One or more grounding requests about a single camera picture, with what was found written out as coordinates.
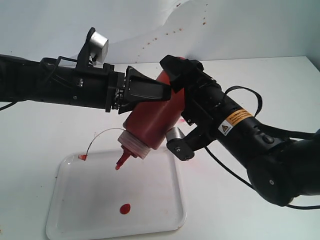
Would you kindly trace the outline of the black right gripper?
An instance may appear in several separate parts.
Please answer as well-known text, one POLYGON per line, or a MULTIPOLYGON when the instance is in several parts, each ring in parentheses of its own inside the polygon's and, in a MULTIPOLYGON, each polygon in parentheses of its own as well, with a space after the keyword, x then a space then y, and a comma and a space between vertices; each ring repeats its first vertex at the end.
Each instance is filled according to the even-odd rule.
POLYGON ((169 77, 172 90, 184 89, 184 111, 181 116, 188 125, 216 128, 221 117, 218 113, 223 96, 222 88, 215 79, 204 72, 202 63, 166 55, 160 66, 169 77))

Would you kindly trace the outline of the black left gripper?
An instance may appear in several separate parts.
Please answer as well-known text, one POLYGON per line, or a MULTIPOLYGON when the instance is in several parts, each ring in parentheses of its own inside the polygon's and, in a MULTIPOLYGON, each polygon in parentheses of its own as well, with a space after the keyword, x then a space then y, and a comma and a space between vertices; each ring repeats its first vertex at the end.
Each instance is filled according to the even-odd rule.
POLYGON ((104 109, 107 113, 117 110, 118 114, 131 112, 140 102, 168 101, 171 86, 143 75, 128 66, 126 73, 114 70, 112 64, 102 68, 76 68, 72 78, 72 105, 104 109))

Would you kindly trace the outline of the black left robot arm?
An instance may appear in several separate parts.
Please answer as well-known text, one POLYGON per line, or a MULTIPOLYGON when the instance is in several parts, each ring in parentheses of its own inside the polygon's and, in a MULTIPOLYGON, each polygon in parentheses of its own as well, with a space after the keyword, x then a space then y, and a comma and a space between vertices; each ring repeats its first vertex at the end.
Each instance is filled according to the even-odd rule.
POLYGON ((109 63, 96 67, 91 61, 62 56, 45 57, 40 62, 0 56, 0 100, 10 107, 34 101, 122 114, 139 103, 170 98, 169 84, 149 78, 132 66, 118 72, 109 63))

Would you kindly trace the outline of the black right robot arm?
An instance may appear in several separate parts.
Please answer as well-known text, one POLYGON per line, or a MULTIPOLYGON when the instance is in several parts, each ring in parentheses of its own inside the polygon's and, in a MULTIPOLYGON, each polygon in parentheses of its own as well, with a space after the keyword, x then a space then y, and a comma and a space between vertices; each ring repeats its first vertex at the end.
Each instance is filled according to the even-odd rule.
POLYGON ((174 92, 184 92, 181 116, 195 128, 166 134, 167 148, 181 161, 214 141, 246 169, 250 186, 267 202, 290 206, 298 196, 320 193, 320 134, 262 124, 229 97, 197 60, 167 55, 160 65, 174 92))

